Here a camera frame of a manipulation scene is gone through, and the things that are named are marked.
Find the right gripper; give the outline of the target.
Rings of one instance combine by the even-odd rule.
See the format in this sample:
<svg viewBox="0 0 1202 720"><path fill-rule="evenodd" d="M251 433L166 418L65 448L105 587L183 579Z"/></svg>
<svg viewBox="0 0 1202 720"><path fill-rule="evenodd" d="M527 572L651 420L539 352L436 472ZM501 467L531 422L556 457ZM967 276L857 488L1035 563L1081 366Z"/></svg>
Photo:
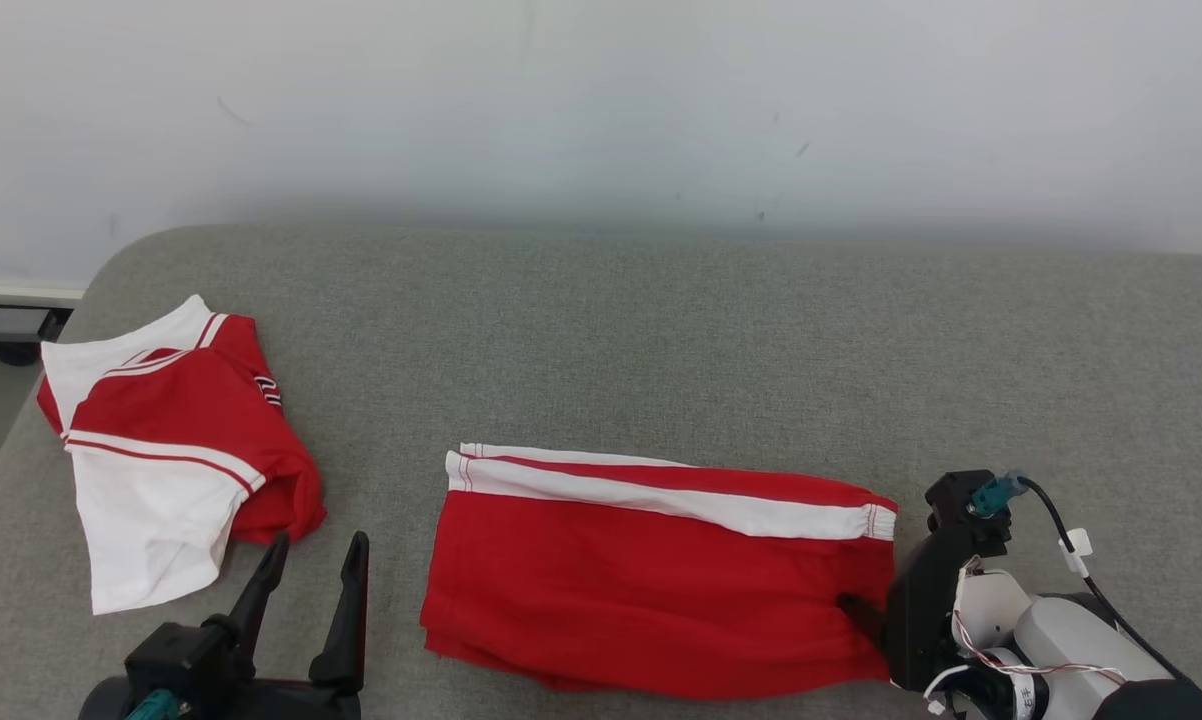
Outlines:
<svg viewBox="0 0 1202 720"><path fill-rule="evenodd" d="M940 526L903 561L888 597L838 594L837 606L876 650L886 650L895 685L929 685L959 661L950 612L962 566L1007 553L1005 525Z"/></svg>

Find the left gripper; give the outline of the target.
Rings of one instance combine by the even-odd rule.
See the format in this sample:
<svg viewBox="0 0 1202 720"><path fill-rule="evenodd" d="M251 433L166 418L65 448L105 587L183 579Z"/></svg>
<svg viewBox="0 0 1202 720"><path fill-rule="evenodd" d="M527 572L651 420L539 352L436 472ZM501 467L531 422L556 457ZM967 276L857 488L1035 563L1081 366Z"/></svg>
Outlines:
<svg viewBox="0 0 1202 720"><path fill-rule="evenodd" d="M270 594L281 582L288 551L290 534L278 532L224 620L231 635L236 674L248 682L255 676L255 647ZM316 688L294 682L255 682L225 712L204 714L171 691L138 694L125 676L111 676L89 694L81 706L79 718L361 719L362 703L357 694L365 679L369 552L371 542L367 532L358 530L343 561L341 593L325 645L310 661L309 680Z"/></svg>

